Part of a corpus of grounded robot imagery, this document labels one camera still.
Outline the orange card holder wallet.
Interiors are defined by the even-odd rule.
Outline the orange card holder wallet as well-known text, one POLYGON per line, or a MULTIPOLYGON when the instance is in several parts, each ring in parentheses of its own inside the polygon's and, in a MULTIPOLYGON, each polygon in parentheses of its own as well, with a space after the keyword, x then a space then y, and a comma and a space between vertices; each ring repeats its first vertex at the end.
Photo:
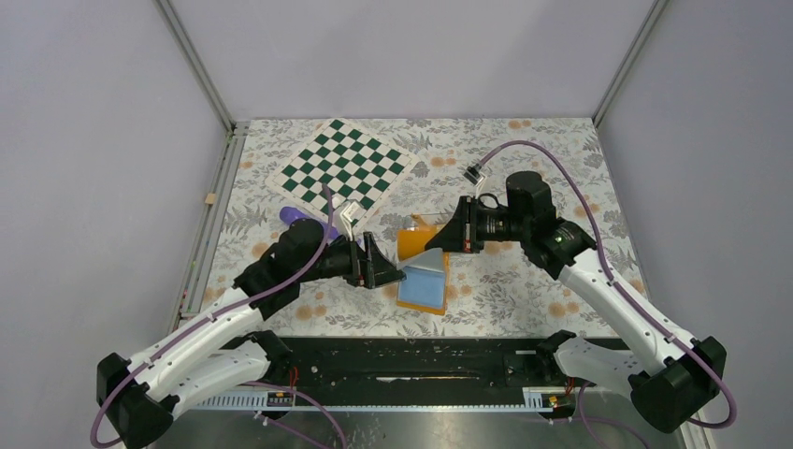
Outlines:
POLYGON ((448 220, 448 214, 414 213, 397 231, 397 267, 406 275, 397 287, 399 307, 436 315, 446 312, 450 258, 440 249, 427 250, 425 246, 448 220))

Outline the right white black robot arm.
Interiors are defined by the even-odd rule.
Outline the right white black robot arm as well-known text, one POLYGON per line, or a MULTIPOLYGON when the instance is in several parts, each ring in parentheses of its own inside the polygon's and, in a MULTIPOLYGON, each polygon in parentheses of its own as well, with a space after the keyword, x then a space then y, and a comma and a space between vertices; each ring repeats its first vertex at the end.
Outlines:
POLYGON ((551 187, 533 171, 511 174, 507 202, 491 208, 460 197, 450 221, 426 244, 446 253, 479 253, 487 241, 520 244, 527 260, 576 293, 616 331, 628 354, 598 348, 572 332, 546 341, 536 371, 546 384, 569 377, 628 398, 652 427, 672 433, 721 391, 727 350, 696 338, 626 283, 577 224, 561 218, 551 187))

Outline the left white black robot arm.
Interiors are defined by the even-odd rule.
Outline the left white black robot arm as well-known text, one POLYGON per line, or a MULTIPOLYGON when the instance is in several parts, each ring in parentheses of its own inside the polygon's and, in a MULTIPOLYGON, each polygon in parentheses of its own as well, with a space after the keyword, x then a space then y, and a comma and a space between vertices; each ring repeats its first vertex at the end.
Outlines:
POLYGON ((229 355, 211 355, 295 301, 302 284, 341 278, 352 287, 376 289, 405 277, 369 232, 357 243, 345 236, 331 239, 313 219, 293 222, 186 326, 134 355, 111 353, 98 363, 100 412, 92 425, 92 446, 111 446, 98 439, 102 420, 110 422, 125 447, 144 448, 206 398, 259 379, 267 384, 284 381, 290 351, 271 331, 246 340, 229 355))

